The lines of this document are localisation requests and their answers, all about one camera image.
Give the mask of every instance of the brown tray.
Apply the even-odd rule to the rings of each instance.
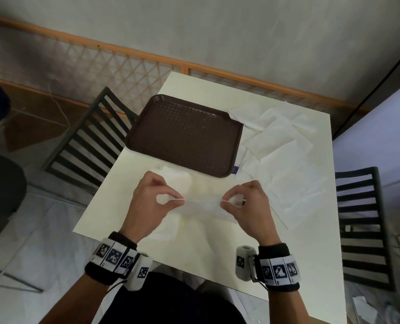
[[[126,146],[223,178],[233,171],[243,126],[224,111],[158,94],[132,126]]]

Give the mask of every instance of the black wristband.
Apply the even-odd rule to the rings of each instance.
[[[290,256],[289,247],[285,243],[279,243],[277,245],[269,245],[269,246],[259,246],[258,247],[258,260],[259,259],[271,259],[271,258],[280,258]],[[257,278],[265,282],[263,272],[260,266],[260,261],[255,261],[256,273]],[[293,292],[297,291],[300,288],[300,284],[289,284],[285,286],[269,286],[266,285],[269,291],[276,291],[276,292]]]
[[[119,232],[112,232],[108,238],[113,241],[119,242],[121,245],[124,245],[128,249],[137,250],[137,244],[132,242],[125,235]],[[86,264],[84,272],[95,281],[108,286],[112,285],[114,282],[116,282],[118,278],[120,278],[119,274],[110,272],[105,268],[102,268],[91,262]]]

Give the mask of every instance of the person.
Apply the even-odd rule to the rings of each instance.
[[[168,186],[165,180],[147,172],[134,190],[125,221],[119,231],[133,245],[151,234],[167,213],[184,204],[183,200],[157,202],[157,195],[183,197]],[[224,194],[223,200],[242,194],[245,203],[236,207],[222,202],[249,236],[262,250],[285,245],[281,243],[270,212],[269,200],[258,181],[236,185]],[[89,324],[107,293],[109,284],[100,283],[87,274],[68,290],[41,320],[40,324]],[[271,323],[308,324],[310,319],[298,291],[270,291]],[[123,286],[104,316],[101,324],[109,323],[245,323],[237,308],[221,296],[200,293],[186,283],[161,272],[150,272],[138,291]]]

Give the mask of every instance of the white table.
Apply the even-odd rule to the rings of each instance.
[[[248,103],[274,107],[281,102],[175,72],[168,76],[159,93],[220,110]],[[273,218],[280,238],[296,256],[302,276],[300,293],[309,315],[331,324],[344,324],[346,308],[329,115],[289,103],[286,106],[297,107],[316,124],[316,133],[305,134],[314,145],[308,159],[328,178],[329,192],[325,206],[292,231],[274,212]],[[74,232],[102,240],[111,231],[119,230],[138,181],[146,171],[164,165],[177,168],[124,148]],[[239,183],[235,175],[218,179],[183,170],[189,171],[196,184],[214,195],[222,196]],[[138,249],[160,263],[267,300],[267,292],[260,284],[236,277],[235,253],[240,245],[257,247],[257,242],[236,224],[214,218],[205,223],[183,218],[174,241],[145,238]]]

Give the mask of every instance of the finger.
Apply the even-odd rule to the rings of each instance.
[[[244,196],[247,196],[249,194],[250,189],[243,186],[243,185],[236,185],[235,187],[232,187],[230,190],[228,190],[222,198],[225,201],[228,201],[232,196],[235,196],[236,194],[243,194]]]
[[[237,219],[239,217],[240,208],[233,206],[231,203],[225,202],[225,201],[221,201],[220,206],[226,212],[228,212],[229,214],[232,214],[235,219]]]
[[[139,185],[166,185],[165,179],[152,171],[147,171],[140,180]]]
[[[244,187],[248,187],[250,189],[257,189],[260,192],[263,192],[263,188],[261,187],[261,184],[257,180],[252,180],[251,182],[246,182],[242,184]]]
[[[169,187],[168,185],[160,185],[160,186],[155,186],[152,187],[154,195],[159,195],[159,194],[168,194],[169,196],[172,196],[176,199],[183,199],[183,196],[177,192],[175,189]]]
[[[173,209],[183,206],[185,204],[185,200],[170,200],[166,204],[162,205],[165,208],[166,213],[172,211]]]

